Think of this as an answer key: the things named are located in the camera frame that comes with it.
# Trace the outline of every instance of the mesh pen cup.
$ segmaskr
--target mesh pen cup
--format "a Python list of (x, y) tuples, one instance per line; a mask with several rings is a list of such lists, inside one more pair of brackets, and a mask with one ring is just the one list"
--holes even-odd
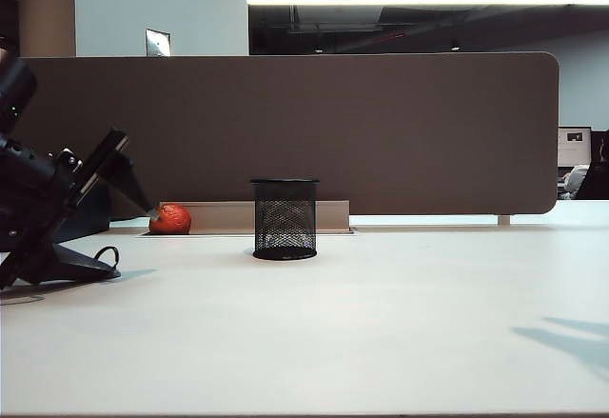
[(315, 250), (317, 179), (257, 178), (254, 256), (287, 261), (305, 259)]

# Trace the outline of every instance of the office chair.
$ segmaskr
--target office chair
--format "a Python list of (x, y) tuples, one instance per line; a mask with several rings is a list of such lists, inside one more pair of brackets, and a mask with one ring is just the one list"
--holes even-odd
[(592, 163), (576, 199), (609, 199), (609, 162)]

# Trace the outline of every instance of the computer monitor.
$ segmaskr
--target computer monitor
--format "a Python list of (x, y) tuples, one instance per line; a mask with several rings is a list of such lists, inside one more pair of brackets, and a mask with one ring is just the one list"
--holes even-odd
[(559, 168), (590, 164), (592, 140), (590, 127), (559, 127)]

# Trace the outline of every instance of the desk divider panel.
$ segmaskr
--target desk divider panel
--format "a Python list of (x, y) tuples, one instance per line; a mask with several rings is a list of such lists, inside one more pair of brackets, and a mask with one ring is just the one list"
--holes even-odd
[[(29, 59), (13, 136), (85, 159), (130, 137), (152, 200), (252, 200), (252, 177), (316, 177), (352, 214), (544, 213), (556, 201), (547, 53)], [(139, 213), (117, 201), (114, 215)]]

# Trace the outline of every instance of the white desk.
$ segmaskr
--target white desk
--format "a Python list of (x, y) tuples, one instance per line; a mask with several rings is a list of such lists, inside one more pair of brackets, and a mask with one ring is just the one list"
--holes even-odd
[(2, 414), (609, 412), (609, 202), (352, 222), (289, 263), (252, 236), (66, 243), (117, 246), (123, 277), (3, 293)]

